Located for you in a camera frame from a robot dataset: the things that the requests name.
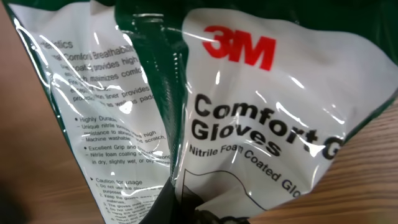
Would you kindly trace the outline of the green 3M package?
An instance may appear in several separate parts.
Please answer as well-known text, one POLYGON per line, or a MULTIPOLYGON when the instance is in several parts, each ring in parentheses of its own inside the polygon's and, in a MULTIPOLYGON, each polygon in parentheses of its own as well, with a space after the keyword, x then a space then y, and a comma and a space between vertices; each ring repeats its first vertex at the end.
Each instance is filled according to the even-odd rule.
POLYGON ((396 1, 4 1, 106 223, 310 193, 397 97, 396 1))

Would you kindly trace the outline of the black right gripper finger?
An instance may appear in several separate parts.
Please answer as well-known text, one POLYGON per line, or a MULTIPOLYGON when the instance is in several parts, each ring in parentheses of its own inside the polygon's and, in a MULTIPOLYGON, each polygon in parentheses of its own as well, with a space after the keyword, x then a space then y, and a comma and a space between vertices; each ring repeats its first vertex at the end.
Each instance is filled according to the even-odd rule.
POLYGON ((182 224, 183 215, 175 196, 175 187, 167 179, 148 214, 139 224, 182 224))

